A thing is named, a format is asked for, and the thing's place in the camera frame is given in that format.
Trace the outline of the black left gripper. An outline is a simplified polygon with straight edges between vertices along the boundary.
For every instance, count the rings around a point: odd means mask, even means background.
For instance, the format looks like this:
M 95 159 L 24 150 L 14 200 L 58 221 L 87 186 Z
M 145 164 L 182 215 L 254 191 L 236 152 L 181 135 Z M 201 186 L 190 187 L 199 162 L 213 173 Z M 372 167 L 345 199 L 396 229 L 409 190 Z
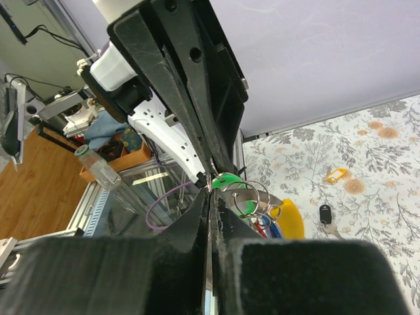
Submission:
M 155 104 L 139 104 L 128 122 L 187 174 L 233 173 L 234 139 L 248 95 L 210 2 L 144 1 L 113 21 L 108 33 L 184 131 L 169 126 Z

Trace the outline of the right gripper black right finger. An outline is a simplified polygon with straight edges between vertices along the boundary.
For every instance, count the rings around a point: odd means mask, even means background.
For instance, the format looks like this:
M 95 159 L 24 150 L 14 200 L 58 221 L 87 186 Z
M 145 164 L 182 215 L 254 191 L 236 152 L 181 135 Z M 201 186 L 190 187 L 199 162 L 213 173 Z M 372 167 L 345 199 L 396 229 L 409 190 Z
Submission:
M 213 290 L 219 314 L 408 314 L 392 268 L 372 243 L 266 239 L 210 199 Z

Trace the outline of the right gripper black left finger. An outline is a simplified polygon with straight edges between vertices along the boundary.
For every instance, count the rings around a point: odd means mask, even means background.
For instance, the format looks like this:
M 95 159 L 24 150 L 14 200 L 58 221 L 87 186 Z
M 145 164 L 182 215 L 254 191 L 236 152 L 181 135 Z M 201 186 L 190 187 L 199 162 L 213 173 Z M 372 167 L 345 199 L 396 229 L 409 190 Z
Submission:
M 39 240 L 23 252 L 2 314 L 201 314 L 209 192 L 157 236 Z

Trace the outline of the blue key tag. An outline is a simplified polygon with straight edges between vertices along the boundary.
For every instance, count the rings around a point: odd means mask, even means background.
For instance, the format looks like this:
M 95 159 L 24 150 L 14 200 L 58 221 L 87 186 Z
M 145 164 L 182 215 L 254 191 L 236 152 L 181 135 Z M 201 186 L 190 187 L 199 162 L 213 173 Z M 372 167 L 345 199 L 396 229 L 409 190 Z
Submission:
M 266 239 L 282 239 L 280 227 L 268 216 L 263 215 L 255 221 L 257 232 Z

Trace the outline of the metal key organiser with rings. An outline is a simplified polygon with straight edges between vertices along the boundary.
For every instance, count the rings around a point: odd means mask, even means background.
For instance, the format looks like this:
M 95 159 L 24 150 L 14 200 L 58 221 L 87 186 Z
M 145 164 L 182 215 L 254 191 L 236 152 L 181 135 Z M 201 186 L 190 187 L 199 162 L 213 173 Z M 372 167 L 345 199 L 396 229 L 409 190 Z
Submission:
M 266 215 L 280 227 L 283 235 L 282 239 L 303 240 L 305 238 L 305 226 L 302 215 L 290 199 L 277 198 L 263 184 L 257 181 L 249 180 L 246 183 L 252 184 L 256 188 L 255 193 L 247 194 L 249 197 L 253 197 L 256 210 L 247 218 L 243 219 L 239 216 L 242 221 L 257 232 L 255 221 L 259 217 Z

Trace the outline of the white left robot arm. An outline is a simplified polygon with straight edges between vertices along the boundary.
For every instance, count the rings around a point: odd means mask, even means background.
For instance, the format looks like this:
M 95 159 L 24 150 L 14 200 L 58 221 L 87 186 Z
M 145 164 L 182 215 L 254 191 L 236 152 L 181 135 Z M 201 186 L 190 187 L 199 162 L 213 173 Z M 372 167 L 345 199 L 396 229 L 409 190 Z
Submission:
M 192 183 L 237 171 L 247 80 L 210 1 L 96 1 L 109 45 L 79 75 L 118 122 L 153 140 Z

